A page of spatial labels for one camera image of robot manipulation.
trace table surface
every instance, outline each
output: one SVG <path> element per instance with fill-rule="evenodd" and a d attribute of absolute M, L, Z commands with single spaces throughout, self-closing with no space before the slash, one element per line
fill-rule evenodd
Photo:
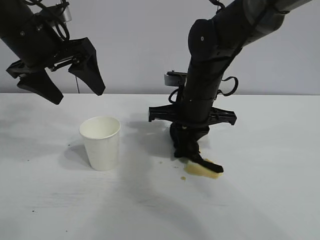
<path fill-rule="evenodd" d="M 219 97 L 238 120 L 199 141 L 224 166 L 217 180 L 185 173 L 170 123 L 148 122 L 167 98 L 0 94 L 0 239 L 319 239 L 320 96 Z M 106 172 L 78 133 L 102 115 L 121 122 L 120 164 Z"/>

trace white wall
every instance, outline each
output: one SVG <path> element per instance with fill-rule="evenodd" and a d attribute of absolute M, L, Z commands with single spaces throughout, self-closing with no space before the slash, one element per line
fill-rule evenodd
<path fill-rule="evenodd" d="M 44 0 L 53 5 L 58 0 Z M 231 0 L 222 1 L 226 5 Z M 187 71 L 187 40 L 196 19 L 211 18 L 208 0 L 70 0 L 73 39 L 89 37 L 97 49 L 107 93 L 169 93 L 166 71 Z M 282 28 L 247 46 L 225 76 L 239 78 L 238 94 L 320 94 L 320 1 L 290 13 Z M 6 68 L 17 57 L 0 42 L 0 92 L 18 92 Z M 64 93 L 75 93 L 67 68 L 50 73 Z M 222 89 L 231 86 L 222 83 Z M 80 82 L 80 92 L 89 93 Z"/>

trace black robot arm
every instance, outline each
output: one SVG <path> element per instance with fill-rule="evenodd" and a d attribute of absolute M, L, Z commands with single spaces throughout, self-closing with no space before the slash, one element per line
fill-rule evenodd
<path fill-rule="evenodd" d="M 0 38 L 20 59 L 12 63 L 7 72 L 13 78 L 20 78 L 19 88 L 59 104 L 63 94 L 45 68 L 56 71 L 71 65 L 68 71 L 101 95 L 105 85 L 94 46 L 88 38 L 70 40 L 65 25 L 71 20 L 69 3 L 62 0 L 60 4 L 46 7 L 41 1 L 0 0 Z M 28 5 L 37 5 L 42 11 L 33 14 Z"/>
<path fill-rule="evenodd" d="M 168 72 L 166 85 L 178 87 L 176 101 L 171 105 L 150 107 L 149 121 L 171 121 L 170 135 L 177 158 L 187 157 L 215 172 L 221 166 L 205 162 L 199 154 L 197 141 L 208 134 L 209 125 L 235 124 L 234 112 L 212 107 L 217 98 L 224 72 L 242 48 L 280 28 L 285 15 L 311 0 L 235 0 L 220 7 L 212 19 L 198 19 L 189 32 L 188 47 L 191 60 L 188 72 Z"/>

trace paper cup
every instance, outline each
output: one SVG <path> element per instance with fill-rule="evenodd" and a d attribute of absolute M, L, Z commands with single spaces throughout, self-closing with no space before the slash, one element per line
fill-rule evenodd
<path fill-rule="evenodd" d="M 120 122 L 109 116 L 97 116 L 81 124 L 79 132 L 93 169 L 107 171 L 118 164 L 119 131 Z"/>

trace black cable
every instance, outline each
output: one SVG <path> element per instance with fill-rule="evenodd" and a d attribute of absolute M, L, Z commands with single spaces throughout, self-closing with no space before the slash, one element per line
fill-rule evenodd
<path fill-rule="evenodd" d="M 34 2 L 29 2 L 29 1 L 27 1 L 27 0 L 22 0 L 22 2 L 24 3 L 24 4 L 27 4 L 28 6 L 34 6 L 34 5 L 36 5 L 36 3 L 34 3 Z"/>
<path fill-rule="evenodd" d="M 228 96 L 231 96 L 232 94 L 234 94 L 234 93 L 237 91 L 238 86 L 239 86 L 239 80 L 238 80 L 237 77 L 235 77 L 235 76 L 229 76 L 229 77 L 227 77 L 226 79 L 223 79 L 223 80 L 221 80 L 221 81 L 227 82 L 227 81 L 229 81 L 230 79 L 234 79 L 234 87 L 233 87 L 233 89 L 232 89 L 230 92 L 228 92 L 228 93 L 223 93 L 223 92 L 219 89 L 218 92 L 217 92 L 217 95 L 218 95 L 218 94 L 222 94 L 223 96 L 228 97 Z"/>
<path fill-rule="evenodd" d="M 75 82 L 76 82 L 76 88 L 78 89 L 78 94 L 80 93 L 80 90 L 79 90 L 79 84 L 78 84 L 78 78 L 77 76 L 75 76 Z"/>
<path fill-rule="evenodd" d="M 213 5 L 220 7 L 220 9 L 224 9 L 226 7 L 222 2 L 220 2 L 220 0 L 209 0 L 209 1 Z"/>
<path fill-rule="evenodd" d="M 48 7 L 46 7 L 45 5 L 43 5 L 41 3 L 42 0 L 21 0 L 23 3 L 29 5 L 29 6 L 34 6 L 37 5 L 39 8 L 43 9 L 44 11 L 46 11 L 51 17 L 52 20 L 54 21 L 55 24 L 55 28 L 59 34 L 59 36 L 64 40 L 64 41 L 69 41 L 70 40 L 70 33 L 69 30 L 67 28 L 67 26 L 62 22 L 62 20 L 55 15 Z M 58 25 L 60 25 L 65 33 L 65 36 L 62 34 L 61 30 L 59 29 L 59 27 L 57 27 Z"/>
<path fill-rule="evenodd" d="M 173 100 L 172 100 L 172 97 L 173 97 L 173 96 L 175 95 L 175 93 L 177 93 L 178 91 L 179 91 L 179 88 L 175 89 L 175 90 L 170 94 L 168 100 L 169 100 L 169 102 L 170 102 L 171 104 L 175 104 L 175 103 L 176 103 L 176 101 L 173 101 Z"/>

